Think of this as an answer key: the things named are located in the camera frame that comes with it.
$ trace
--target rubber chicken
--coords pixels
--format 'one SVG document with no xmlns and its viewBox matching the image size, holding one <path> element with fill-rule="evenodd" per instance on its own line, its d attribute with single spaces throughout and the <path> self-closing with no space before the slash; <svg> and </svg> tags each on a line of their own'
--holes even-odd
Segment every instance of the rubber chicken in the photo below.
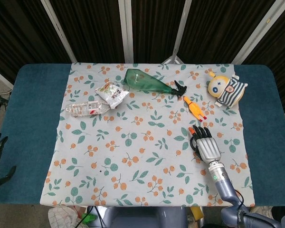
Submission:
<svg viewBox="0 0 285 228">
<path fill-rule="evenodd" d="M 204 118 L 204 120 L 207 119 L 207 117 L 205 117 L 204 113 L 202 112 L 202 110 L 200 109 L 199 105 L 197 103 L 192 102 L 188 97 L 184 96 L 184 101 L 188 104 L 188 107 L 190 109 L 190 111 L 192 112 L 192 114 L 200 121 L 202 122 L 203 120 L 199 117 L 200 115 Z"/>
</svg>

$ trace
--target striped shirt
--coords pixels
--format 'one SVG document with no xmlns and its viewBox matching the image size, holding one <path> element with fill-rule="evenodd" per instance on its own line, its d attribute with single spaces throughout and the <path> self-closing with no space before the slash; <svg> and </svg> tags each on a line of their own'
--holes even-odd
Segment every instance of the striped shirt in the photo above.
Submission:
<svg viewBox="0 0 285 228">
<path fill-rule="evenodd" d="M 227 105 L 231 107 L 237 99 L 242 96 L 243 90 L 247 85 L 245 83 L 239 82 L 235 77 L 232 76 L 227 87 L 218 98 L 218 102 L 222 105 Z"/>
</svg>

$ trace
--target metal finger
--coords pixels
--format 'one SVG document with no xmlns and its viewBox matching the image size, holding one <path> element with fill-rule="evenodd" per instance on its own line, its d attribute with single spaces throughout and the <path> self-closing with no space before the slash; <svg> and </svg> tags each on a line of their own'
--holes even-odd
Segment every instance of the metal finger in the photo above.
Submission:
<svg viewBox="0 0 285 228">
<path fill-rule="evenodd" d="M 203 129 L 202 127 L 199 127 L 199 130 L 200 130 L 200 132 L 201 132 L 201 136 L 202 136 L 203 138 L 207 138 L 207 134 L 206 134 L 206 132 L 204 131 L 204 129 Z"/>
<path fill-rule="evenodd" d="M 207 137 L 212 138 L 212 135 L 207 127 L 204 127 Z"/>
<path fill-rule="evenodd" d="M 201 139 L 201 138 L 202 138 L 202 136 L 201 136 L 201 133 L 200 133 L 199 128 L 198 128 L 196 125 L 193 125 L 193 128 L 194 128 L 194 130 L 195 130 L 196 134 L 198 135 L 198 138 L 199 138 L 199 139 Z"/>
</svg>

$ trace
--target green spray bottle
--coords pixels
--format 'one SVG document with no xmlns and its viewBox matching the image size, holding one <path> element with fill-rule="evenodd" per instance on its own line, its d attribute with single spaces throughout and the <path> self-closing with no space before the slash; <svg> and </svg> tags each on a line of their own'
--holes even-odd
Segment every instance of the green spray bottle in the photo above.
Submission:
<svg viewBox="0 0 285 228">
<path fill-rule="evenodd" d="M 187 89 L 186 86 L 181 86 L 177 81 L 174 81 L 174 83 L 178 90 L 173 89 L 162 81 L 138 69 L 128 69 L 125 73 L 124 82 L 133 89 L 172 94 L 177 95 L 177 97 L 182 96 Z"/>
</svg>

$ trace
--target crushed plastic bottle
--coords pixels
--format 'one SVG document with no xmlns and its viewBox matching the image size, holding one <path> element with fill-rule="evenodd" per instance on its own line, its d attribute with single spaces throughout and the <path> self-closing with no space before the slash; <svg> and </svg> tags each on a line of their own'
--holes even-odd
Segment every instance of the crushed plastic bottle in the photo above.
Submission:
<svg viewBox="0 0 285 228">
<path fill-rule="evenodd" d="M 110 110 L 110 105 L 101 101 L 88 101 L 66 106 L 66 112 L 75 117 L 103 114 L 108 110 Z"/>
</svg>

